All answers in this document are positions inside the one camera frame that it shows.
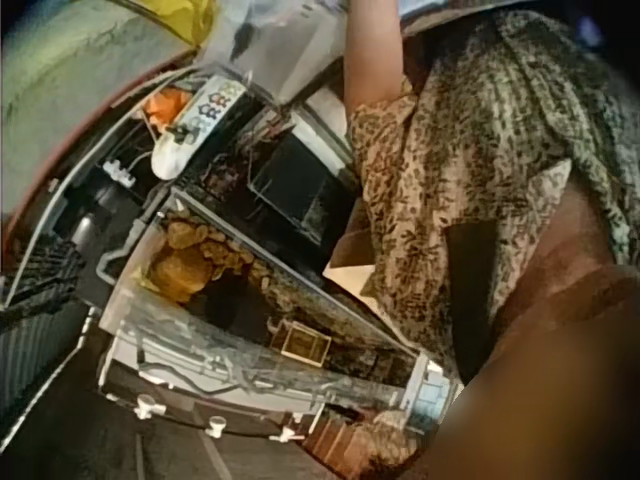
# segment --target dark strap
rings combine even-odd
[[[489,305],[498,226],[495,221],[447,228],[453,348],[467,385],[491,353]]]

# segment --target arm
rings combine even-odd
[[[402,94],[398,0],[351,0],[344,65],[347,115]]]

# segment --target white plastic fitting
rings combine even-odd
[[[140,420],[148,420],[154,414],[164,415],[167,406],[157,403],[151,395],[142,394],[138,395],[138,406],[133,411]]]
[[[289,443],[291,440],[304,440],[304,435],[296,435],[296,432],[289,427],[282,427],[280,435],[271,435],[269,440],[280,443]]]
[[[209,428],[207,428],[204,433],[212,438],[220,438],[226,426],[227,421],[224,417],[211,417],[209,419]]]

